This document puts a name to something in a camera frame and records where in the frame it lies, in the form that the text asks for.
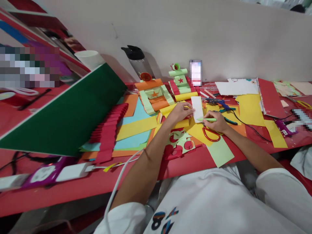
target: hand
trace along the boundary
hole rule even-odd
[[[185,119],[185,117],[189,118],[193,116],[195,109],[192,108],[192,105],[188,102],[177,103],[177,105],[168,115],[166,122],[170,122],[172,125],[176,125],[179,121]]]
[[[207,120],[202,120],[203,123],[208,127],[211,128],[213,130],[215,130],[216,132],[221,132],[224,133],[228,128],[231,128],[226,122],[225,119],[223,117],[223,115],[220,112],[213,112],[213,111],[208,111],[204,118],[216,118],[217,121],[216,122],[208,122]]]

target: red paper wheel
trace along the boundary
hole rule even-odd
[[[144,80],[144,81],[151,81],[152,80],[152,76],[147,72],[141,73],[140,78],[141,78],[141,80]]]

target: white cable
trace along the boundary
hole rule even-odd
[[[108,212],[110,211],[110,207],[111,207],[111,204],[113,202],[113,199],[114,199],[114,196],[115,196],[115,193],[117,191],[117,188],[118,188],[118,185],[119,185],[119,182],[121,180],[121,177],[124,173],[124,170],[126,169],[126,166],[128,165],[129,162],[131,162],[131,159],[133,159],[137,154],[141,153],[144,149],[136,152],[131,158],[128,159],[128,161],[124,164],[124,167],[122,168],[119,176],[118,176],[118,179],[116,181],[116,184],[115,184],[115,187],[113,189],[113,191],[111,192],[111,196],[110,196],[110,199],[108,201],[108,204],[106,206],[106,209],[105,209],[105,213],[104,213],[104,222],[105,222],[105,225],[106,225],[106,228],[107,228],[107,233],[108,234],[111,234],[111,229],[110,229],[110,226],[108,224]]]

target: red scissors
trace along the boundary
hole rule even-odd
[[[216,139],[216,140],[210,139],[210,138],[207,136],[206,131],[211,132],[211,133],[217,135],[219,138]],[[203,128],[202,128],[202,132],[204,133],[205,137],[206,137],[209,141],[218,142],[218,141],[221,139],[220,134],[218,134],[217,132],[211,131],[211,130],[208,129],[204,124],[203,124]]]

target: black bottle cap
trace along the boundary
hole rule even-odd
[[[143,51],[136,46],[130,46],[127,45],[128,47],[121,47],[121,49],[126,53],[128,59],[131,60],[140,60],[144,59],[145,55],[143,54]]]

